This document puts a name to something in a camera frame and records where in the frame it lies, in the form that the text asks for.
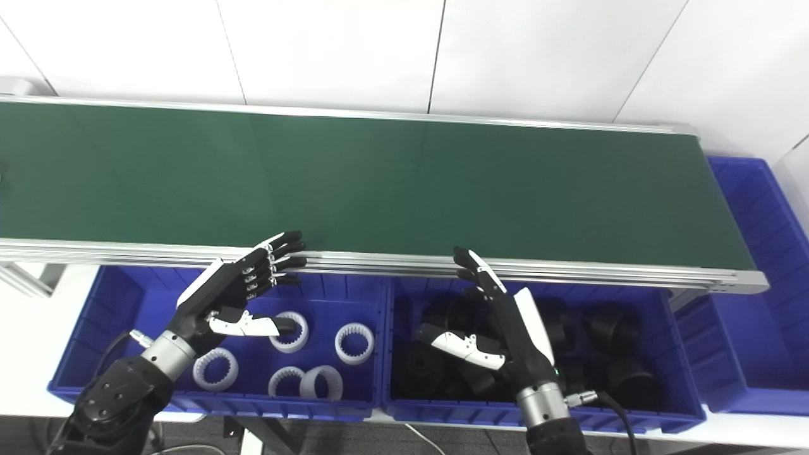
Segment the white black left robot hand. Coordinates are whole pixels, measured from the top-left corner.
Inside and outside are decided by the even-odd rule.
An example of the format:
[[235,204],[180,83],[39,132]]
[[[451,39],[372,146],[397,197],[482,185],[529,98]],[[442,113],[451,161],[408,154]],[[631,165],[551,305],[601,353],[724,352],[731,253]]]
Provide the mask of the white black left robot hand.
[[217,259],[180,295],[178,308],[166,326],[177,339],[204,355],[225,340],[211,322],[237,324],[250,300],[279,285],[296,286],[300,277],[286,271],[306,266],[301,231],[279,233],[232,262]]

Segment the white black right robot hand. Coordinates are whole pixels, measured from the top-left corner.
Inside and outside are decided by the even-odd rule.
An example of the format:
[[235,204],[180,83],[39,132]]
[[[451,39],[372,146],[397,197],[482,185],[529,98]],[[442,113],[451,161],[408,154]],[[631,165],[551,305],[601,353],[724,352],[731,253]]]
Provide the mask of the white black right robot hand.
[[528,288],[511,292],[494,269],[476,252],[454,247],[453,261],[460,279],[473,283],[468,296],[487,303],[500,328],[505,348],[482,348],[481,337],[462,335],[424,323],[417,339],[471,365],[489,370],[508,370],[517,400],[538,394],[546,400],[566,404],[558,384],[554,354],[544,322]]

